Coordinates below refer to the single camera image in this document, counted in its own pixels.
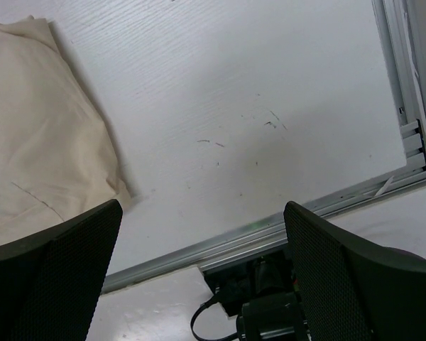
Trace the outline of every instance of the black plastic part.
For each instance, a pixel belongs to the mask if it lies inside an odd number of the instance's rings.
[[[236,320],[240,341],[307,341],[294,293],[274,293],[243,305]]]
[[[85,340],[121,216],[111,200],[0,246],[0,341]]]
[[[421,128],[421,121],[419,119],[417,119],[418,122],[418,128],[416,128],[415,132],[419,133],[420,138],[421,138],[421,149],[420,152],[423,153],[425,155],[425,164],[426,164],[426,145],[425,145],[425,137],[423,136],[423,129]]]
[[[284,217],[313,340],[426,340],[425,260],[362,239],[294,202]]]
[[[265,254],[226,267],[204,272],[204,279],[213,294],[221,292],[219,302],[228,316],[241,312],[252,298],[284,290],[293,291],[292,261],[288,245],[268,250]]]

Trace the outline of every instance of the seam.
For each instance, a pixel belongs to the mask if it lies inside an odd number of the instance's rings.
[[[23,190],[25,193],[27,193],[28,195],[31,195],[32,197],[34,197],[37,201],[41,202],[43,205],[45,205],[48,209],[52,210],[63,222],[65,221],[61,215],[58,214],[58,212],[56,210],[54,210],[51,206],[49,206],[46,202],[39,200],[35,195],[31,194],[30,192],[28,192],[27,190],[24,190],[21,186],[17,185],[16,183],[14,183],[13,181],[11,181],[11,183],[13,185],[15,185],[18,189]]]

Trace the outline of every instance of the white table surface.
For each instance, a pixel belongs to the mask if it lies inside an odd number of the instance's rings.
[[[109,273],[405,165],[371,0],[3,0],[46,17],[136,204]]]
[[[100,296],[87,341],[195,341],[191,317],[211,297],[196,267]],[[195,331],[219,339],[236,332],[235,318],[215,304],[200,314]]]

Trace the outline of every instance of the black mesh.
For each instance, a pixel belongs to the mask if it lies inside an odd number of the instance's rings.
[[[313,340],[372,340],[341,244],[295,209],[295,204],[288,204],[284,217]]]
[[[113,201],[48,243],[7,340],[85,340],[120,221]]]

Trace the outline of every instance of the beige fabric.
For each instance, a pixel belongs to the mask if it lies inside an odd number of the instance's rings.
[[[45,19],[0,24],[0,245],[130,197]]]

